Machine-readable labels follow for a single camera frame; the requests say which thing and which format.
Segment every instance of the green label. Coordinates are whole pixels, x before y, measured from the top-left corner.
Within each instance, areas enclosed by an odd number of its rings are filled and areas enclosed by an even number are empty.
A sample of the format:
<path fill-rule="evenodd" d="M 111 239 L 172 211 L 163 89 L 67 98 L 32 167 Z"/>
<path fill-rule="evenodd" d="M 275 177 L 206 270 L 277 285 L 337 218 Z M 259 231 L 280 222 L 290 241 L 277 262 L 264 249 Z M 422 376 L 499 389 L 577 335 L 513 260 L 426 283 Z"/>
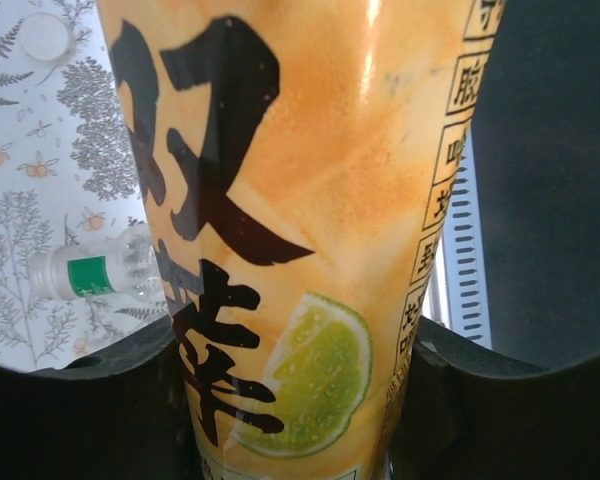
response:
<path fill-rule="evenodd" d="M 69 283 L 79 297 L 113 293 L 107 277 L 105 257 L 83 258 L 67 262 Z"/>

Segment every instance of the lime slice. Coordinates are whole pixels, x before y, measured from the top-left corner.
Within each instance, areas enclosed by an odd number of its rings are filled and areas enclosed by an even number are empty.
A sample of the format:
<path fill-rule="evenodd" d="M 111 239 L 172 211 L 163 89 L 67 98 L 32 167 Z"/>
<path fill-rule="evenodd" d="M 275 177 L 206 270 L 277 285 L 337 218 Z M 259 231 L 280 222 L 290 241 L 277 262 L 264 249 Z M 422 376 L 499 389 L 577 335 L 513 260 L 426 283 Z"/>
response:
<path fill-rule="evenodd" d="M 371 338 L 362 317 L 328 298 L 307 293 L 296 307 L 265 369 L 273 403 L 249 410 L 284 423 L 264 434 L 241 423 L 236 437 L 260 455 L 296 458 L 333 444 L 351 422 L 371 379 Z"/>

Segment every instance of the dark background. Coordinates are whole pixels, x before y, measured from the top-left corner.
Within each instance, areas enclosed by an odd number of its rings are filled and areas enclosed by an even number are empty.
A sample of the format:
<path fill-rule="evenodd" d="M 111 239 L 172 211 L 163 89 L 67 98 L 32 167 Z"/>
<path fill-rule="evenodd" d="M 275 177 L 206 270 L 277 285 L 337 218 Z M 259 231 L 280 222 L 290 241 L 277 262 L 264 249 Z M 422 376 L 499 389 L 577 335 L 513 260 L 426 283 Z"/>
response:
<path fill-rule="evenodd" d="M 600 352 L 600 0 L 509 0 L 473 134 L 494 350 Z"/>

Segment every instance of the metal grille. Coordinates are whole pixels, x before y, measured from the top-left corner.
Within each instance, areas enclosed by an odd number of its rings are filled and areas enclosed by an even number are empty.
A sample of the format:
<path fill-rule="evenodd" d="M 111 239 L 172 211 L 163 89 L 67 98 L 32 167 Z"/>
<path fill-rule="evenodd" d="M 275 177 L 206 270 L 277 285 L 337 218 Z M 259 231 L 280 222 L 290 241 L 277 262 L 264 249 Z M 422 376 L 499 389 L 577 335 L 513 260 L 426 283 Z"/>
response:
<path fill-rule="evenodd" d="M 469 134 L 453 187 L 423 313 L 491 348 L 473 141 Z"/>

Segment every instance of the black plastic holder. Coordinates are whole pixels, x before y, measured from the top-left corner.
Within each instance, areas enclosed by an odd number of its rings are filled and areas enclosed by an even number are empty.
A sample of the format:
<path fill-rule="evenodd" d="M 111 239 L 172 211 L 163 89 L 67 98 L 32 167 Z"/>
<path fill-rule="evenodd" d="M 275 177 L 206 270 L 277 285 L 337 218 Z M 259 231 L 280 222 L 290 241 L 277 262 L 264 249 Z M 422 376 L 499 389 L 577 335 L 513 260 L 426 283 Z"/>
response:
<path fill-rule="evenodd" d="M 600 356 L 544 371 L 422 319 L 408 382 L 395 479 L 600 479 Z M 56 478 L 202 479 L 168 319 L 64 370 L 0 368 L 0 480 Z"/>

